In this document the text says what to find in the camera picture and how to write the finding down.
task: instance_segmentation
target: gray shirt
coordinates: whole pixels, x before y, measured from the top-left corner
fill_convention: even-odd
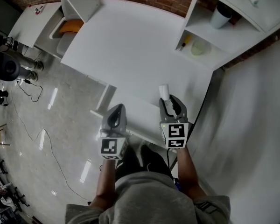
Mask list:
[[[170,177],[139,172],[116,182],[119,195],[106,211],[68,204],[66,224],[227,224],[230,202],[227,196],[206,196],[192,201],[180,192]]]

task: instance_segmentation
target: white cup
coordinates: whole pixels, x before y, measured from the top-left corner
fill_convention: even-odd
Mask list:
[[[228,22],[230,18],[231,13],[223,5],[218,5],[211,17],[210,25],[215,29],[219,29]]]

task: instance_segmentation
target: black machine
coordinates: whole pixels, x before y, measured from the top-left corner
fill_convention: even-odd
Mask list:
[[[13,81],[21,70],[20,63],[12,56],[0,51],[0,80]]]
[[[8,50],[12,47],[13,43],[11,37],[4,38],[0,35],[0,47],[5,46]],[[0,51],[0,80],[13,81],[19,76],[21,65],[12,56],[4,53],[5,51]]]

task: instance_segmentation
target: gray sleeve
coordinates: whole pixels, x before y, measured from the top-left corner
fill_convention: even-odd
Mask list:
[[[104,210],[75,204],[66,205],[65,224],[83,224],[98,220]]]
[[[230,200],[227,196],[206,196],[194,201],[198,223],[228,224]]]

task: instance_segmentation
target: white cabinet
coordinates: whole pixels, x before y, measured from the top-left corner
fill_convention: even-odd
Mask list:
[[[189,61],[215,70],[239,56],[280,28],[280,0],[259,0],[252,5],[249,0],[218,0],[242,18],[235,24],[225,24],[220,29],[210,25],[212,12],[192,0],[183,28],[176,43],[176,52]],[[186,47],[179,51],[187,35],[192,35]],[[203,54],[194,56],[191,46],[197,39],[207,43]]]

